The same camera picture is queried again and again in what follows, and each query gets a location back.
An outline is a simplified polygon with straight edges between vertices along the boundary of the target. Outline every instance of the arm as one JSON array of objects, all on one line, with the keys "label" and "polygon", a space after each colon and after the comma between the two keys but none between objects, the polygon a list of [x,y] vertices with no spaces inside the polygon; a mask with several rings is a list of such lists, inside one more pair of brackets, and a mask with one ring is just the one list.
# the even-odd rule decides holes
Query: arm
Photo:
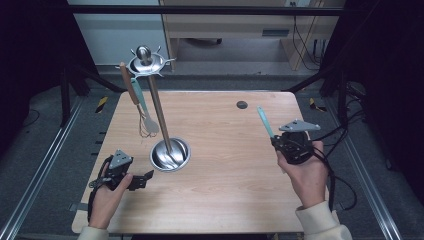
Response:
[{"label": "arm", "polygon": [[[322,152],[323,143],[313,142]],[[325,201],[325,184],[328,170],[317,157],[312,156],[300,165],[288,164],[281,152],[277,151],[278,165],[286,172],[293,189],[302,202],[296,215],[305,232],[305,239],[352,239],[349,230],[337,222]]]},{"label": "arm", "polygon": [[131,184],[132,178],[132,174],[127,174],[115,191],[111,191],[105,185],[97,190],[93,201],[90,222],[88,227],[82,229],[78,240],[105,240],[109,238],[109,232],[106,229],[118,208],[125,190]]}]

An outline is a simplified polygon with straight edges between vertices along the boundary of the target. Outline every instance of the gray floor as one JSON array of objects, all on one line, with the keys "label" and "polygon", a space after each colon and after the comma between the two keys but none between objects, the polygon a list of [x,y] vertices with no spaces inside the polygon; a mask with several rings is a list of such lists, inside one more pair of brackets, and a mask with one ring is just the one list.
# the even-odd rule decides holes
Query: gray floor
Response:
[{"label": "gray floor", "polygon": [[[268,48],[273,48],[278,54],[265,51]],[[279,91],[314,73],[305,68],[298,72],[289,70],[287,59],[278,41],[240,39],[224,39],[222,45],[215,45],[213,41],[212,43],[183,41],[177,67],[174,72],[165,70],[164,78],[157,77],[160,89]],[[112,70],[104,76],[123,86],[120,76],[114,74]],[[72,94],[73,103],[82,102],[80,113],[55,162],[51,165],[35,201],[30,204],[31,208],[20,225],[18,235],[20,239],[76,238],[76,234],[72,233],[70,228],[74,213],[70,212],[68,207],[71,203],[79,202],[82,196],[96,160],[96,153],[100,150],[101,141],[119,98],[119,94],[91,80],[88,80],[88,83],[91,87],[89,96],[77,97]],[[311,132],[312,138],[321,136],[337,126],[331,111],[320,112],[309,107],[311,97],[316,100],[318,106],[330,109],[336,104],[336,100],[332,97],[320,98],[318,94],[320,84],[315,83],[296,94],[304,119],[322,127],[320,132]],[[108,101],[101,113],[95,113],[97,104],[103,96],[107,96]],[[361,109],[356,102],[350,107],[352,110],[349,114]],[[30,111],[26,123],[30,124],[34,120],[35,122],[22,128],[13,146],[2,156],[0,162],[1,226],[4,226],[18,206],[19,200],[60,130],[59,88],[52,88],[34,97],[31,109],[35,111]],[[358,204],[353,210],[338,212],[340,221],[349,227],[354,239],[400,239],[388,238],[383,234],[375,209],[370,204],[360,178],[353,168],[352,157],[347,152],[346,141],[349,139],[373,179],[402,239],[424,239],[423,206],[412,194],[402,174],[386,169],[383,154],[362,119],[350,124],[349,138],[338,146],[329,158],[336,174],[352,184],[358,194]],[[324,142],[331,144],[336,140],[336,136],[333,136]],[[338,183],[336,203],[348,205],[351,201],[351,192],[342,183]],[[298,235],[281,233],[280,239],[298,239]]]}]

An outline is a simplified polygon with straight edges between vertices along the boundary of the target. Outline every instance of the floor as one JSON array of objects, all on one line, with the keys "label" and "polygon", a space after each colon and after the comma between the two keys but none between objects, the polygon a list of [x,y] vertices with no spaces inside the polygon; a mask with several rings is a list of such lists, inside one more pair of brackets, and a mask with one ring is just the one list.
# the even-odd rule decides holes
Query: floor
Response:
[{"label": "floor", "polygon": [[[315,73],[305,66],[296,72],[290,70],[278,40],[223,39],[221,45],[216,45],[214,40],[187,39],[180,47],[177,69],[164,69],[164,77],[157,77],[161,90],[280,91]],[[123,86],[113,66],[99,69],[106,79]],[[70,229],[74,212],[69,209],[81,199],[119,99],[119,93],[94,81],[87,82],[91,88],[88,96],[71,93],[75,117],[65,126],[69,132],[59,127],[58,87],[31,100],[25,126],[0,161],[2,233],[5,229],[14,229],[8,233],[16,239],[77,238]],[[334,117],[336,96],[321,98],[318,93],[321,83],[318,81],[296,93],[304,119],[322,127],[322,132],[312,132],[311,138],[339,124]],[[100,99],[105,96],[108,97],[105,107],[96,113]],[[316,106],[326,107],[327,111],[312,109],[311,98]],[[351,102],[349,107],[349,115],[361,110],[357,101]],[[339,136],[338,133],[325,140],[326,150]],[[341,223],[348,226],[354,239],[424,239],[423,206],[402,174],[387,170],[384,160],[366,124],[366,116],[352,119],[348,136],[335,148],[330,159],[336,173],[349,182],[358,195],[356,207],[343,210],[342,206],[352,203],[352,192],[344,184],[337,184],[336,203]],[[298,239],[298,236],[299,233],[279,233],[280,239]]]}]

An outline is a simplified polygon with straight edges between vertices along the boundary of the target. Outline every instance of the white sleeve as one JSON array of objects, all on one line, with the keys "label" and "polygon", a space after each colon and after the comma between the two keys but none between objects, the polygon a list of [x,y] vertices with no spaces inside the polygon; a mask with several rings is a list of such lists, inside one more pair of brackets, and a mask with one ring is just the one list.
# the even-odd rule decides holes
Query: white sleeve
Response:
[{"label": "white sleeve", "polygon": [[83,227],[78,240],[107,240],[109,232],[104,229]]},{"label": "white sleeve", "polygon": [[307,209],[299,208],[296,215],[305,232],[305,240],[352,239],[349,229],[333,218],[327,201]]}]

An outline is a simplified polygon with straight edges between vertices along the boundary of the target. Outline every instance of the wooden table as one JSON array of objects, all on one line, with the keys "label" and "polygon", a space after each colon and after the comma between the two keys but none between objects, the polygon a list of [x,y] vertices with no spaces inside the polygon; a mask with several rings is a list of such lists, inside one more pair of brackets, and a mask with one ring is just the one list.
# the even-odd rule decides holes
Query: wooden table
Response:
[{"label": "wooden table", "polygon": [[[150,115],[156,113],[144,92]],[[170,137],[191,147],[188,164],[179,171],[155,170],[145,189],[126,192],[111,220],[113,233],[272,233],[301,232],[295,208],[301,203],[290,179],[277,165],[274,148],[257,113],[261,106],[274,134],[278,127],[302,119],[295,96],[286,92],[161,91]],[[236,106],[248,103],[246,109]],[[134,157],[135,175],[154,169],[150,150],[162,135],[141,138],[139,115],[128,92],[122,94],[90,176],[94,180],[105,158],[117,149]],[[87,203],[87,187],[81,202]],[[72,230],[87,225],[78,211]]]}]

